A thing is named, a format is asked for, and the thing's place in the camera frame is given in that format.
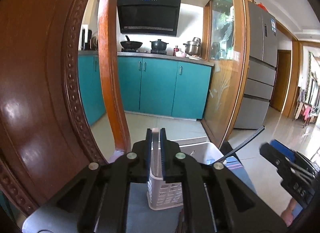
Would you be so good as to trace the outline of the person's right hand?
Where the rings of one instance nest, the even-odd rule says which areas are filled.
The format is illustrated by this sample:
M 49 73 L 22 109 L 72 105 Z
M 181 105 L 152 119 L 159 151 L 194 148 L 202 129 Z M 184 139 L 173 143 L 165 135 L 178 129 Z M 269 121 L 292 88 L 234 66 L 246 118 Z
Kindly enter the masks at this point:
M 303 208 L 301 205 L 292 198 L 280 217 L 285 222 L 286 226 L 289 227 L 302 210 Z

